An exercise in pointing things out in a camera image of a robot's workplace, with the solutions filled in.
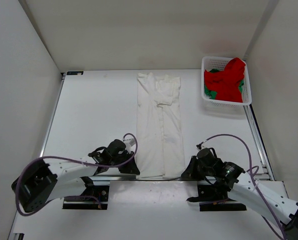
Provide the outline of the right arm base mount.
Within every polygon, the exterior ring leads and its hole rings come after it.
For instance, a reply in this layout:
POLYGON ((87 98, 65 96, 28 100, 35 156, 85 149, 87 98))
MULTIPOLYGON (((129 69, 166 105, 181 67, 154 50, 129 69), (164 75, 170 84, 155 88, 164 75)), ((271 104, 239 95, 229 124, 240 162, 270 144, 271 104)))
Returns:
POLYGON ((247 207, 228 197, 225 186, 197 183, 197 196, 191 196, 189 203, 198 203, 200 212, 239 212, 246 211, 247 207))

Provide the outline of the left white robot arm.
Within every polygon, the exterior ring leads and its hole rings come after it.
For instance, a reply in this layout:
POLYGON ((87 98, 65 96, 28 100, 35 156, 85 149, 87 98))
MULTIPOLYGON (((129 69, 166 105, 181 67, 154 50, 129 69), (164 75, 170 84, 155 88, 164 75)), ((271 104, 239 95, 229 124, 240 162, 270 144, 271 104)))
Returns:
POLYGON ((101 209, 101 193, 95 191, 91 178, 112 168, 122 174, 139 175, 135 162, 138 148, 132 135, 129 139, 115 139, 78 160, 51 155, 32 160, 11 185, 17 212, 29 217, 61 198, 92 201, 101 209))

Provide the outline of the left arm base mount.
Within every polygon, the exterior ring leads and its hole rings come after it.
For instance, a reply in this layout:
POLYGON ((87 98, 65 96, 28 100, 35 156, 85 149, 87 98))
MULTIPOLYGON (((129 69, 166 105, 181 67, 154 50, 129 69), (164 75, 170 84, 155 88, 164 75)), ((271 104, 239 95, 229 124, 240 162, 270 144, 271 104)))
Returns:
POLYGON ((63 200, 63 210, 107 210, 110 184, 97 183, 90 177, 80 178, 84 184, 84 191, 80 195, 67 196, 63 200))

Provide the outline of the white t shirt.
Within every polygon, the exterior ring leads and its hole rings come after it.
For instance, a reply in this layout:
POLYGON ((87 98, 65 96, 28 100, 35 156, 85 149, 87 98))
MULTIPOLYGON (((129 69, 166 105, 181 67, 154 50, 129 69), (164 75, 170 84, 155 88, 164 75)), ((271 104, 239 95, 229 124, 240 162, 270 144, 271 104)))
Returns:
POLYGON ((180 90, 180 77, 137 75, 136 165, 140 179, 172 179, 185 170, 180 90))

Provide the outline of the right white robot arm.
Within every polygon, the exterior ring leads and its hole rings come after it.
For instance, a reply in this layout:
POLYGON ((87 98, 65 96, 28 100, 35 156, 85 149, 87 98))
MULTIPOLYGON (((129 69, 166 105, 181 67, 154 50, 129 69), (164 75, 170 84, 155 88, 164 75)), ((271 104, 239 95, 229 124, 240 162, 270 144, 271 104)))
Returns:
POLYGON ((298 201, 266 187, 237 164, 222 161, 213 148, 201 149, 192 156, 180 178, 202 181, 207 177, 215 178, 212 187, 216 198, 240 202, 281 227, 287 240, 298 240, 298 201))

